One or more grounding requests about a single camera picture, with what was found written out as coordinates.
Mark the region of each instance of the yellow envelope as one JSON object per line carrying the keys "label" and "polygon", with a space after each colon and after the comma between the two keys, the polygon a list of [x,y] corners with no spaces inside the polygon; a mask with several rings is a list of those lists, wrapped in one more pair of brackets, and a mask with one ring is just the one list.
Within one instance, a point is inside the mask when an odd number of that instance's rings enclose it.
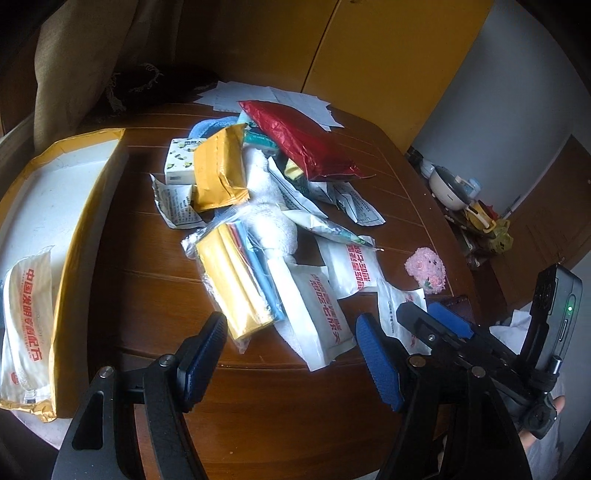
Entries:
{"label": "yellow envelope", "polygon": [[202,212],[248,200],[242,165],[246,124],[231,125],[212,135],[193,153],[197,189],[193,208]]}
{"label": "yellow envelope", "polygon": [[273,322],[267,301],[257,289],[227,224],[221,224],[199,241],[197,254],[234,340]]}

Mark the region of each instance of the blue towel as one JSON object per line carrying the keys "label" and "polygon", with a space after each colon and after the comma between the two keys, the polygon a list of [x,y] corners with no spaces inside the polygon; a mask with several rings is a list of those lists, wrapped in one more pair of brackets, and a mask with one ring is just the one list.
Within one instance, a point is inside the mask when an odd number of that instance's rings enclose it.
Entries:
{"label": "blue towel", "polygon": [[224,118],[210,118],[201,120],[189,132],[188,138],[209,138],[218,133],[222,128],[235,125],[238,121],[237,116],[225,116]]}

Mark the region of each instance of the white cloth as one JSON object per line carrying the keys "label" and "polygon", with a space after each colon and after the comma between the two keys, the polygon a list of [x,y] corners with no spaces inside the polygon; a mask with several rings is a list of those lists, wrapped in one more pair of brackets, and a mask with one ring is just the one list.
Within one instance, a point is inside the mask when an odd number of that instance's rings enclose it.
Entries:
{"label": "white cloth", "polygon": [[246,187],[253,204],[244,219],[267,258],[282,257],[295,263],[297,227],[281,213],[285,209],[283,195],[268,171],[265,154],[254,147],[242,150],[242,162],[246,174]]}
{"label": "white cloth", "polygon": [[[491,333],[515,353],[521,352],[527,330],[530,327],[531,316],[528,312],[514,310],[509,326],[495,325],[490,327]],[[558,378],[552,397],[564,395],[564,382]],[[536,441],[527,452],[533,480],[550,480],[558,473],[560,451],[558,449],[558,429],[560,415],[546,436]]]}

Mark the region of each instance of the beige fabric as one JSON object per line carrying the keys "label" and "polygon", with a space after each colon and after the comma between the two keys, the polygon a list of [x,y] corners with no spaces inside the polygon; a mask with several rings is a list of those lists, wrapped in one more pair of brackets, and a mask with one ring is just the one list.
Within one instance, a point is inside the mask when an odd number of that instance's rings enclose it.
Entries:
{"label": "beige fabric", "polygon": [[139,0],[115,70],[171,64],[182,8],[183,0]]}
{"label": "beige fabric", "polygon": [[138,0],[67,0],[41,27],[34,142],[41,152],[76,127],[105,89]]}
{"label": "beige fabric", "polygon": [[67,0],[41,27],[34,141],[73,135],[117,71],[174,60],[183,0]]}

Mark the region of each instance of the white towel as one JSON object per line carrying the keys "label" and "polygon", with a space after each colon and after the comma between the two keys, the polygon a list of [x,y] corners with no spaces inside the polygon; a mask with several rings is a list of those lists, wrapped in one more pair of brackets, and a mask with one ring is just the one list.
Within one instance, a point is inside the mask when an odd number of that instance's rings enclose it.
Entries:
{"label": "white towel", "polygon": [[242,150],[246,173],[246,187],[250,194],[252,209],[244,219],[246,227],[254,236],[267,258],[281,257],[295,263],[297,250],[297,227],[281,213],[286,209],[283,195],[268,171],[269,162],[264,153],[254,147]]}

